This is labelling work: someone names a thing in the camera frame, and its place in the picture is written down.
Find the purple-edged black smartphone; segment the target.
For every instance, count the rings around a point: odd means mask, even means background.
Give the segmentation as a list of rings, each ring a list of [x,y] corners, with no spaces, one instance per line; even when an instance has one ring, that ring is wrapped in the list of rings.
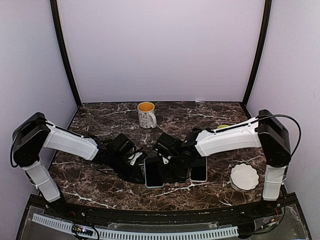
[[[188,164],[168,164],[169,183],[185,183],[189,177],[189,165]]]

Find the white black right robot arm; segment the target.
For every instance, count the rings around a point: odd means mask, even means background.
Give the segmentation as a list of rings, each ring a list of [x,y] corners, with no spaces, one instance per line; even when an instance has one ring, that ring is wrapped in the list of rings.
[[[221,129],[194,128],[183,141],[163,134],[164,142],[156,150],[169,163],[174,159],[189,163],[196,157],[261,148],[266,159],[266,169],[263,200],[255,205],[255,213],[266,217],[275,208],[274,201],[280,195],[286,168],[295,153],[291,149],[288,129],[278,120],[280,117],[279,114],[271,114],[263,109],[256,117]]]

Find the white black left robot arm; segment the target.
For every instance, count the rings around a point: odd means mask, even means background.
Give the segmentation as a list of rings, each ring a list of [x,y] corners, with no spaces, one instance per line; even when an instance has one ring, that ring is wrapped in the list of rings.
[[[52,149],[78,156],[86,161],[109,166],[117,177],[134,184],[145,184],[139,161],[147,154],[138,149],[123,133],[113,139],[100,140],[96,136],[80,135],[48,121],[41,112],[33,114],[12,134],[10,164],[24,170],[51,210],[60,218],[71,213],[63,194],[44,167],[42,149]]]

